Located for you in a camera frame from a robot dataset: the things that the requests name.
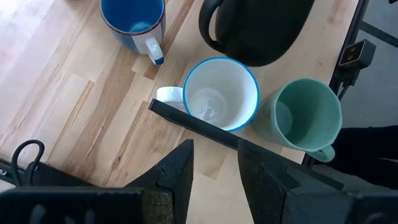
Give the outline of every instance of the black clamp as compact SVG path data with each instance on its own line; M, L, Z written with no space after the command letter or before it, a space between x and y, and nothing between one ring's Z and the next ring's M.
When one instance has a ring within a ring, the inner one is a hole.
M339 100L341 100L350 85L355 85L360 70L372 63L375 51L376 46L368 40L361 40L343 50L338 61L340 72L337 79L343 83L343 90L338 95Z

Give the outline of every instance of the black wire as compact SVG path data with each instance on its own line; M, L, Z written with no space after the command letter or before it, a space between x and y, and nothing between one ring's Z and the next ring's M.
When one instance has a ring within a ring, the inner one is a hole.
M338 95L338 99L341 100L342 97L344 96L344 94L347 92L349 85L346 85L343 87L343 90L341 91L341 93Z
M33 162L33 167L31 168L29 175L28 175L28 181L27 184L28 185L33 185L33 173L37 167L37 164L40 161L40 158L43 156L44 153L44 144L39 141L39 140L28 140L24 143L22 143L20 146L18 146L18 148L15 150L14 154L12 155L12 159L11 159L11 172L12 172L12 176L14 178L14 182L16 186L23 186L24 183L21 180L21 177L19 176L19 172L18 172L18 157L19 154L21 153L21 151L28 145L30 144L36 144L39 146L39 153L36 156L36 159Z

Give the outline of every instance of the mint green mug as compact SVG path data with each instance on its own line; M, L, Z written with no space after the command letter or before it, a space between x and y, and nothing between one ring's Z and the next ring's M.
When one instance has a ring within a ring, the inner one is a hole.
M340 101L327 85L312 78L292 81L271 93L251 121L265 140L305 151L322 162L334 158L331 144L342 124Z

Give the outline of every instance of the wooden countertop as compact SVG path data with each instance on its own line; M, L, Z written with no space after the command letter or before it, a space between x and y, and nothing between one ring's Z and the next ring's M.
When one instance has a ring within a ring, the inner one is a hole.
M156 89L182 85L199 61L220 55L198 30L203 0L168 0L165 63L120 46L98 0L0 3L0 157L39 139L46 162L100 186L121 187L184 139L194 139L187 223L250 223L236 151L147 110ZM261 98L289 80L330 81L358 0L316 0L298 39L278 61L251 68ZM300 162L303 153L235 134ZM26 166L37 150L26 149Z

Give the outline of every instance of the black kettle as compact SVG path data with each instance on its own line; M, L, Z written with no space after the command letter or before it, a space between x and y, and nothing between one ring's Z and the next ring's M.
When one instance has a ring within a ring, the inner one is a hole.
M213 49L247 66L280 58L299 35L314 0L205 0L199 30ZM209 35L216 8L216 40Z

